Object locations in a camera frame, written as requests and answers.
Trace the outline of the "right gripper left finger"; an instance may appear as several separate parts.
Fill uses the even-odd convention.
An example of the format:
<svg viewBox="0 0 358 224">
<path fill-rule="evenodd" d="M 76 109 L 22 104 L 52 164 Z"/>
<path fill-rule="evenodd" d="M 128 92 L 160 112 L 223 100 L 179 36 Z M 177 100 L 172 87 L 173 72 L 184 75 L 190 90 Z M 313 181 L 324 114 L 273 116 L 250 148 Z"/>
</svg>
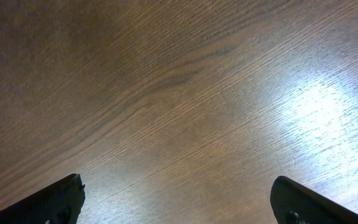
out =
<svg viewBox="0 0 358 224">
<path fill-rule="evenodd" d="M 0 211 L 0 224 L 76 224 L 85 202 L 79 174 L 39 190 Z"/>
</svg>

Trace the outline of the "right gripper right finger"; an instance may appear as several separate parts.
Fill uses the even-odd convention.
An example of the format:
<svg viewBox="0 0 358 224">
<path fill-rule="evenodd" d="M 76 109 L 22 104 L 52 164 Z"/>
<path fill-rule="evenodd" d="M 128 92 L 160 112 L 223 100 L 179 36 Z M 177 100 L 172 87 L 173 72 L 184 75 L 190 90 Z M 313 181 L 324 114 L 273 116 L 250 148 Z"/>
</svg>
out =
<svg viewBox="0 0 358 224">
<path fill-rule="evenodd" d="M 270 204 L 278 224 L 358 224 L 358 214 L 285 176 L 275 179 Z"/>
</svg>

